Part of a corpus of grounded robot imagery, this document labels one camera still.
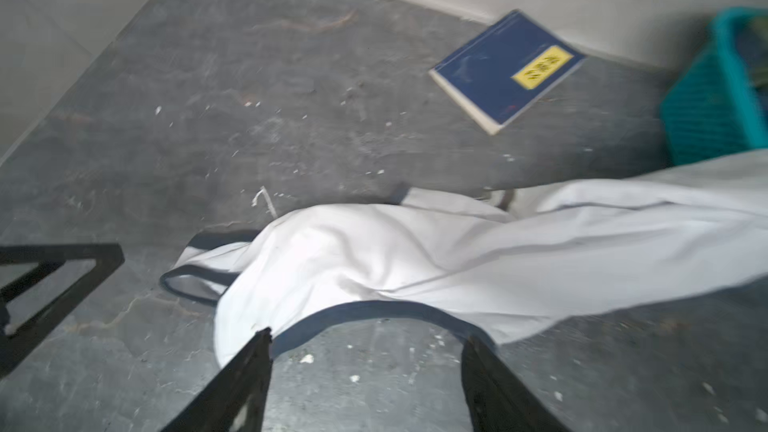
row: black metal bar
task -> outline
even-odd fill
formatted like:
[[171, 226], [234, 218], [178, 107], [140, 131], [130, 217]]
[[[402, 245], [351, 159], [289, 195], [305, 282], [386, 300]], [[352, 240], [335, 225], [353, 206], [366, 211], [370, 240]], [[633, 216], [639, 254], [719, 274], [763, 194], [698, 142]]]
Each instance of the black metal bar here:
[[56, 272], [65, 262], [44, 262], [0, 289], [0, 297], [8, 303], [23, 294], [41, 280]]
[[272, 375], [271, 343], [268, 328], [258, 332], [163, 432], [229, 430], [246, 402], [245, 427], [261, 430]]
[[485, 344], [470, 337], [462, 387], [475, 432], [568, 432]]
[[[0, 334], [0, 378], [5, 377], [15, 369], [43, 339], [50, 334], [64, 318], [69, 315], [85, 298], [96, 289], [112, 272], [123, 263], [123, 250], [118, 244], [98, 245], [25, 245], [0, 247], [0, 264], [23, 264], [40, 262], [41, 264], [60, 264], [70, 260], [93, 259], [94, 267], [80, 277], [67, 290], [46, 304], [40, 311], [21, 324], [15, 331], [6, 335]], [[48, 268], [38, 266], [31, 272], [16, 279], [11, 285], [19, 284], [18, 288], [8, 291], [9, 295], [17, 297], [45, 275]], [[5, 301], [0, 303], [3, 317], [7, 318]]]

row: black metal frame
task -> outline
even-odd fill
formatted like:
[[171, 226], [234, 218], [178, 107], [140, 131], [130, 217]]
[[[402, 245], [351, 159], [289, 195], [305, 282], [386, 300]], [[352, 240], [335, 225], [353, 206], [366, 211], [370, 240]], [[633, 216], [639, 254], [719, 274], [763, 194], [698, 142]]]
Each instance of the black metal frame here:
[[[11, 320], [6, 303], [59, 270], [67, 261], [88, 259], [96, 261], [90, 271], [14, 331], [5, 330]], [[0, 288], [0, 378], [14, 370], [124, 260], [118, 244], [0, 247], [0, 265], [38, 264]]]

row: yellow label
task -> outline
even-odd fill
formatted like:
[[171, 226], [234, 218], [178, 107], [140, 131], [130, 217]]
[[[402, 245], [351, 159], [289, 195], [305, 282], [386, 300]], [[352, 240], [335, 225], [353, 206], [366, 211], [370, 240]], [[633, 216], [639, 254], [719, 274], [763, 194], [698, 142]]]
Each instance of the yellow label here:
[[532, 90], [572, 58], [570, 53], [558, 46], [552, 46], [523, 67], [520, 72], [514, 74], [512, 78], [525, 89]]

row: debris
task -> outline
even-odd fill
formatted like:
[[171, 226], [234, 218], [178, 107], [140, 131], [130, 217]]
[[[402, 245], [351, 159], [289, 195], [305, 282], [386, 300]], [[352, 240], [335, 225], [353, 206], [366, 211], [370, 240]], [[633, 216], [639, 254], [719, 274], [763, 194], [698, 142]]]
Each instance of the debris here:
[[270, 214], [272, 214], [272, 218], [277, 218], [277, 210], [275, 210], [274, 205], [272, 204], [272, 198], [270, 198], [270, 193], [266, 191], [266, 189], [262, 186], [261, 190], [259, 190], [255, 195], [254, 199], [250, 201], [251, 207], [256, 207], [259, 204], [259, 196], [264, 194], [264, 199], [266, 199], [266, 207], [270, 210]]

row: white cloth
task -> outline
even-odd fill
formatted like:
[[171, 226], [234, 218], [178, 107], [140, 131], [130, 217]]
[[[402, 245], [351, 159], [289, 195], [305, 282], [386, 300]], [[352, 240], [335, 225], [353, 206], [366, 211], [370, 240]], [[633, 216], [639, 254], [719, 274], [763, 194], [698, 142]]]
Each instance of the white cloth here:
[[768, 272], [768, 151], [520, 189], [509, 212], [417, 188], [400, 206], [314, 206], [206, 254], [242, 271], [216, 310], [222, 366], [262, 328], [362, 300], [421, 302], [515, 341]]

